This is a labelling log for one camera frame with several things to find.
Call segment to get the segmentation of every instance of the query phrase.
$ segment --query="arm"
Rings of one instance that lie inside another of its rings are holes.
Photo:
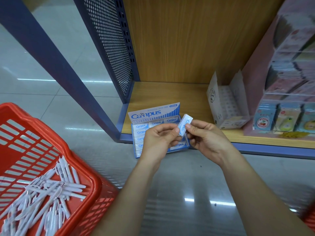
[[[139,234],[152,178],[167,149],[178,144],[176,124],[161,124],[146,131],[140,159],[124,187],[101,219],[93,236]]]
[[[186,129],[191,145],[221,167],[248,236],[315,235],[215,125],[193,120]]]

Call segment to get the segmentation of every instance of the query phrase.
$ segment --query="blue dot pattern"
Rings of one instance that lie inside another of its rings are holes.
[[[151,117],[151,118],[145,118],[145,119],[141,119],[141,120],[136,120],[134,122],[134,124],[137,124],[137,123],[142,123],[142,122],[149,122],[149,121],[152,121],[152,120],[155,120],[155,119],[160,119],[160,118],[169,118],[169,117],[172,117],[172,116],[178,116],[179,115],[179,108],[180,108],[180,105],[178,105],[178,107],[170,112],[170,113],[167,113],[167,114],[164,114],[162,116],[159,116],[159,117]]]

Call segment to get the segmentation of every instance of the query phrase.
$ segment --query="forearm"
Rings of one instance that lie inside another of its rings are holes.
[[[138,161],[92,235],[138,235],[154,173],[151,164]]]
[[[221,168],[248,236],[314,235],[238,151]]]

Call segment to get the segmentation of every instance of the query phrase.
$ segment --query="glossy gray floor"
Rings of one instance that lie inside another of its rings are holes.
[[[61,53],[114,123],[121,101],[72,0],[34,11]],[[0,103],[14,102],[56,131],[69,147],[121,188],[137,160],[115,143],[0,26]],[[297,214],[315,195],[315,161],[246,155]],[[198,151],[168,154],[149,192],[141,235],[245,235],[222,171]]]

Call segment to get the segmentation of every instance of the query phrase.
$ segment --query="hand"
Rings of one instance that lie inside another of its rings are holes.
[[[192,120],[185,128],[189,132],[190,144],[221,167],[227,157],[239,154],[224,133],[212,123]]]
[[[178,144],[182,139],[175,123],[160,124],[146,131],[143,149],[139,161],[153,163],[155,170],[160,166],[167,149]]]

